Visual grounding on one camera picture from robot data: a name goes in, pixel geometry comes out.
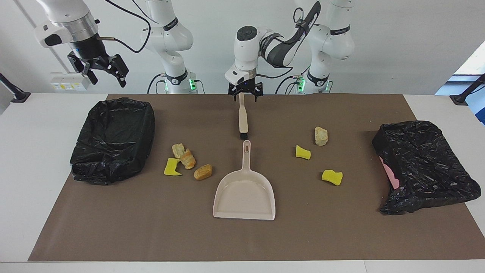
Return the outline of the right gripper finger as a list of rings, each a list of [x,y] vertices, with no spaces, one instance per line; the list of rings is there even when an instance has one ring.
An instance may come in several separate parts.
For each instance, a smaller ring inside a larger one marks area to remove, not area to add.
[[[123,61],[121,55],[101,57],[100,65],[105,72],[117,79],[122,88],[126,86],[125,78],[129,72],[129,69]]]
[[[70,52],[67,57],[76,73],[86,76],[92,84],[97,84],[98,79],[92,72],[92,60],[79,58],[74,52]]]

